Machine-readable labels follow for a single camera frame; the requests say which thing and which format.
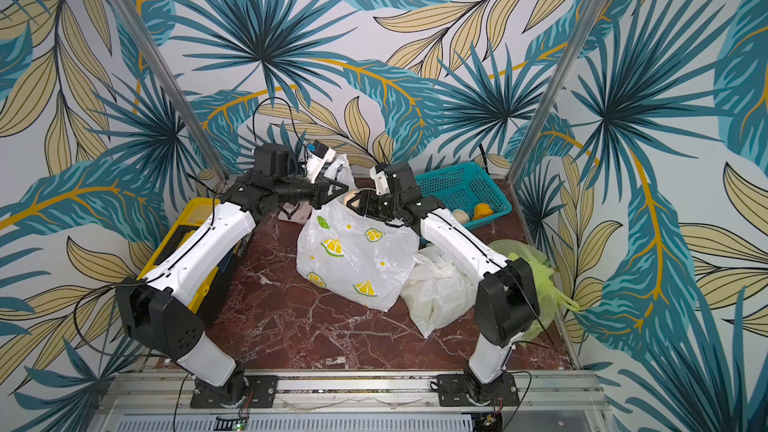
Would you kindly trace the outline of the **white lemon plastic bag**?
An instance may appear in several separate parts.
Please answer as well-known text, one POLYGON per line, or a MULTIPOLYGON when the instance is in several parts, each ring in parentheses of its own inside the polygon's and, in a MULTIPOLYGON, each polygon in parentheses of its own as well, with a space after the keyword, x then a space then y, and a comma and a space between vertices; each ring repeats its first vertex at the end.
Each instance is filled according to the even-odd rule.
POLYGON ((428 339, 474 306, 477 285, 434 245, 419 250, 414 259, 415 266, 400 297, 412 322, 428 339))

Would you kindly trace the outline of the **green avocado plastic bag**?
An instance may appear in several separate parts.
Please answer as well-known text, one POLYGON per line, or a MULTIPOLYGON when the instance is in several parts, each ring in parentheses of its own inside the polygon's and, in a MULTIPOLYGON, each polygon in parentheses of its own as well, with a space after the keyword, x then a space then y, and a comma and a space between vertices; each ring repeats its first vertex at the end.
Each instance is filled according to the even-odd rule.
POLYGON ((542 324, 539 325, 537 321, 534 321, 522 336, 524 342, 533 341, 538 337, 552 323, 555 312, 560 308, 565 308, 571 312, 582 311, 582 307, 575 300, 555 286, 552 280, 554 270, 550 267, 550 261, 543 252, 523 242, 511 239, 494 241, 489 247, 512 261, 522 258, 531 267, 539 306, 539 319, 542 324))

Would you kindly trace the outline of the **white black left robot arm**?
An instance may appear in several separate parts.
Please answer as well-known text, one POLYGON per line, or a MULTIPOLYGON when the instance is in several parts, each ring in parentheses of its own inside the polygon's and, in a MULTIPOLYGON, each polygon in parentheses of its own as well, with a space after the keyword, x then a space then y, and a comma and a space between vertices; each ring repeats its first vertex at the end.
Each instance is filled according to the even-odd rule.
POLYGON ((213 268, 273 211, 305 202, 319 209, 348 191, 342 182, 322 176, 336 152, 316 141, 298 169, 289 147, 258 146, 253 167, 235 179, 203 224, 164 261, 138 280, 126 279, 115 290, 126 334, 162 353, 207 388, 234 403, 244 393, 245 377, 235 359, 205 333, 190 308, 213 268))

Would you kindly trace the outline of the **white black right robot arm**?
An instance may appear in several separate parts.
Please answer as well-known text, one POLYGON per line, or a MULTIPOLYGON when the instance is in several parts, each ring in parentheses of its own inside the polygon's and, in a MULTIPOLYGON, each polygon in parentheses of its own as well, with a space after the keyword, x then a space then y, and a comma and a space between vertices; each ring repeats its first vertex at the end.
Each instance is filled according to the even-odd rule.
POLYGON ((502 383, 513 344, 539 319, 531 265, 478 239, 440 199, 422 192, 410 166, 380 163, 371 177, 376 187, 348 193, 345 206, 360 216, 411 228, 477 286, 474 318, 480 336, 464 372, 464 390, 472 401, 488 402, 502 383))

